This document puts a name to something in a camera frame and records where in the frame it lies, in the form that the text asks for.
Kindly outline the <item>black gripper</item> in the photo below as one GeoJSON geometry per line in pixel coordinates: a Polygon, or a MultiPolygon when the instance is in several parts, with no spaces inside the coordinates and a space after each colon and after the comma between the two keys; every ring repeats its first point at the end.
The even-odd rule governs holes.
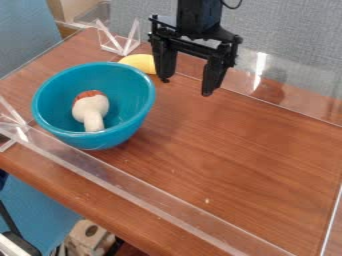
{"type": "MultiPolygon", "coordinates": [[[[195,43],[196,40],[214,40],[233,52],[243,39],[221,26],[221,15],[178,13],[175,16],[152,15],[151,46],[156,74],[164,83],[175,74],[178,51],[194,50],[194,56],[202,57],[212,51],[195,43]]],[[[235,65],[230,55],[211,56],[203,69],[202,95],[210,96],[221,87],[227,70],[235,65]]]]}

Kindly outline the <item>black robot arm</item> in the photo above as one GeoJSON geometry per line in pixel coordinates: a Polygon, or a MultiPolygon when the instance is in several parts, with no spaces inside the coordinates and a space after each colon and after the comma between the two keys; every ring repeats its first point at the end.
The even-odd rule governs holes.
{"type": "Polygon", "coordinates": [[[223,0],[178,0],[176,15],[152,14],[151,43],[158,77],[163,82],[175,74],[178,53],[206,59],[202,95],[210,96],[221,87],[226,72],[237,64],[243,38],[221,26],[223,0]]]}

